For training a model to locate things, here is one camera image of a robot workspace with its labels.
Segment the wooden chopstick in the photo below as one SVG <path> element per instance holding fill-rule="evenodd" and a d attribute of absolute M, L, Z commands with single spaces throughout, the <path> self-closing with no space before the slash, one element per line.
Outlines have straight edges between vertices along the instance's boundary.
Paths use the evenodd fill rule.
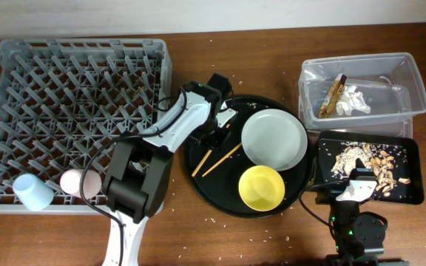
<path fill-rule="evenodd" d="M 209 149 L 205 155 L 203 156 L 203 158 L 201 159 L 201 161 L 198 163 L 197 167 L 194 169 L 194 171 L 192 172 L 192 177 L 195 177 L 197 175 L 197 173 L 199 172 L 199 170 L 201 170 L 203 164 L 206 162 L 206 160 L 208 159 L 209 155 L 212 153 L 212 150 Z"/>
<path fill-rule="evenodd" d="M 233 153 L 236 152 L 239 148 L 241 148 L 242 143 L 238 143 L 231 151 L 226 153 L 223 157 L 221 157 L 211 168 L 209 168 L 206 172 L 204 172 L 201 177 L 205 177 L 211 171 L 215 170 L 224 160 L 228 159 Z"/>

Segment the white plate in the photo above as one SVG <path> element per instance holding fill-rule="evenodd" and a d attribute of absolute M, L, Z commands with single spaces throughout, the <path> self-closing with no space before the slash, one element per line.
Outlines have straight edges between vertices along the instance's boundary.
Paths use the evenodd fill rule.
<path fill-rule="evenodd" d="M 276 171 L 295 167 L 304 158 L 308 146 L 305 127 L 281 109 L 254 113 L 244 123 L 240 139 L 250 161 Z"/>

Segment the yellow bowl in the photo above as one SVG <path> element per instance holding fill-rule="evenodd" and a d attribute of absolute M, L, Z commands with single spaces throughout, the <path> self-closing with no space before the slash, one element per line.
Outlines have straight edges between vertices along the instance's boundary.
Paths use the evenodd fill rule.
<path fill-rule="evenodd" d="M 271 167 L 252 166 L 242 173 L 238 192 L 249 208 L 259 212 L 271 211 L 283 201 L 285 182 Z"/>

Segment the food scraps pile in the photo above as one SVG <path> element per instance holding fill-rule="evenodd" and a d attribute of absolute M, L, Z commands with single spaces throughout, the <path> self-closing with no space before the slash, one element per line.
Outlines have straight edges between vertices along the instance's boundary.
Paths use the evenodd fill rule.
<path fill-rule="evenodd" d="M 343 150 L 335 156 L 335 164 L 331 168 L 332 177 L 344 179 L 350 177 L 358 162 L 371 170 L 377 181 L 375 192 L 389 197 L 397 188 L 411 184 L 406 174 L 398 174 L 408 162 L 407 149 L 389 144 L 372 144 L 365 142 L 341 142 Z"/>

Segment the blue cup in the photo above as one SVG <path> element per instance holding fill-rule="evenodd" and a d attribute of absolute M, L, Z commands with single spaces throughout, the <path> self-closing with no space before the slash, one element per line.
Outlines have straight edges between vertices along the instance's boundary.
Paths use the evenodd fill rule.
<path fill-rule="evenodd" d="M 13 191 L 29 211 L 41 211 L 49 206 L 54 191 L 34 174 L 22 174 L 13 183 Z"/>

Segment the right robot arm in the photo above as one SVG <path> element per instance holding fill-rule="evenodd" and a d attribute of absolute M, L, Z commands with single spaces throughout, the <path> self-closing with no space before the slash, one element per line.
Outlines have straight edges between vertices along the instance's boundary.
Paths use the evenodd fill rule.
<path fill-rule="evenodd" d="M 330 202 L 328 219 L 324 220 L 311 211 L 302 200 L 301 206 L 313 218 L 326 225 L 335 241 L 335 254 L 325 257 L 325 266 L 409 266 L 410 262 L 401 259 L 379 260 L 384 253 L 383 242 L 388 229 L 388 221 L 373 212 L 361 212 L 359 203 L 354 201 Z"/>

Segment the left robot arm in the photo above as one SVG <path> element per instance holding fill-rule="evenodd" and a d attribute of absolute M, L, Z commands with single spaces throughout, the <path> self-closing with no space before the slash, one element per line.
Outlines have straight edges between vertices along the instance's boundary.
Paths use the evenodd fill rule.
<path fill-rule="evenodd" d="M 228 136 L 225 126 L 236 114 L 226 103 L 231 91 L 228 78 L 219 74 L 206 84 L 192 81 L 181 87 L 177 102 L 160 120 L 114 141 L 101 186 L 111 219 L 105 265 L 138 264 L 147 221 L 163 207 L 175 152 L 186 140 L 220 147 Z"/>

